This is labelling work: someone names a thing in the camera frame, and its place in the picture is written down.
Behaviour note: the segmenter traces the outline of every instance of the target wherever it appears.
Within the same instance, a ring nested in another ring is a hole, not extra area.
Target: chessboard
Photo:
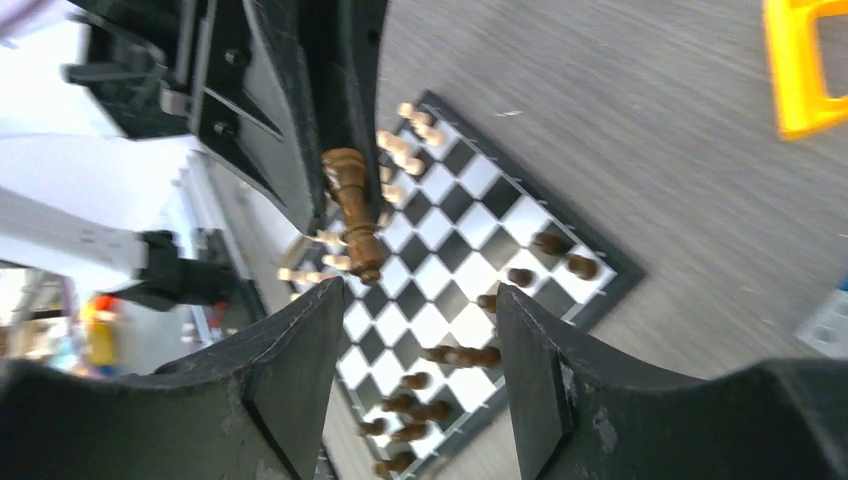
[[[456,361],[463,352],[497,352],[492,295],[500,282],[521,282],[564,322],[587,330],[644,272],[434,93],[399,113],[406,120],[380,142],[391,145],[381,157],[391,200],[378,232],[386,262],[375,286],[347,276],[336,381],[375,468],[420,479],[435,477],[506,405],[497,365]],[[333,215],[327,231],[343,231]],[[337,268],[338,234],[335,242],[317,238],[291,270],[346,275]],[[290,287],[296,297],[311,284]],[[434,358],[434,347],[453,352],[453,361]],[[410,397],[443,407],[441,414],[426,428],[410,424],[410,412],[398,408]]]

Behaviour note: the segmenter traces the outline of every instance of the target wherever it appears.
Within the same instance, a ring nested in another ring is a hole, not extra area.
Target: yellow plastic frame
[[[827,93],[816,21],[848,15],[848,0],[765,0],[777,125],[797,140],[848,120],[848,96]]]

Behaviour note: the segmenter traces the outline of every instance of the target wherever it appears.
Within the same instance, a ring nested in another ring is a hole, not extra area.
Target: checkered pattern
[[[429,113],[437,117],[434,126],[444,135],[442,145],[425,144],[408,126],[398,133],[414,145],[413,156],[424,161],[420,176],[398,170],[388,155],[383,158],[393,169],[390,183],[406,195],[391,206],[390,223],[378,234],[386,254],[380,283],[365,287],[356,278],[347,282],[351,295],[338,362],[338,379],[358,416],[365,421],[386,418],[389,431],[401,422],[380,411],[380,400],[397,393],[403,375],[431,374],[431,387],[414,394],[421,402],[445,400],[454,411],[447,421],[431,425],[427,437],[410,444],[419,461],[438,453],[446,437],[471,416],[488,414],[487,401],[503,386],[500,370],[455,370],[419,358],[423,348],[436,345],[497,345],[494,316],[476,305],[477,296],[494,292],[506,281],[508,269],[526,268],[536,276],[525,291],[569,321],[603,295],[616,275],[574,227],[528,194],[521,179],[507,175],[498,158],[463,138],[438,112]],[[328,230],[341,231],[343,225],[336,219]],[[532,248],[533,236],[541,231],[567,239],[571,252],[597,259],[601,269],[596,279],[580,280],[568,272],[563,257]],[[321,262],[327,253],[343,252],[316,244],[298,268],[330,271]],[[297,291],[309,287],[293,285]],[[387,435],[369,441],[384,458],[393,449],[406,448],[390,443]]]

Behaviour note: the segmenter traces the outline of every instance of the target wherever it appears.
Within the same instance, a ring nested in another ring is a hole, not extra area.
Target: yellow object
[[[848,97],[834,98],[819,53],[816,20],[848,15],[848,0],[765,0],[778,130],[796,140],[848,120]]]
[[[117,363],[115,333],[106,322],[93,322],[87,327],[88,360],[97,366],[112,366]]]

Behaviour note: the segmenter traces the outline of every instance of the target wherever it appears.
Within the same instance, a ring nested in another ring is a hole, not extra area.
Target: gray wooden surface
[[[650,276],[602,340],[705,378],[804,355],[792,333],[848,267],[848,127],[778,140],[761,5],[394,0],[379,123],[433,89],[633,252]],[[837,89],[838,26],[822,35]],[[343,478],[372,478],[334,430]],[[439,475],[469,478],[519,478],[507,415]]]

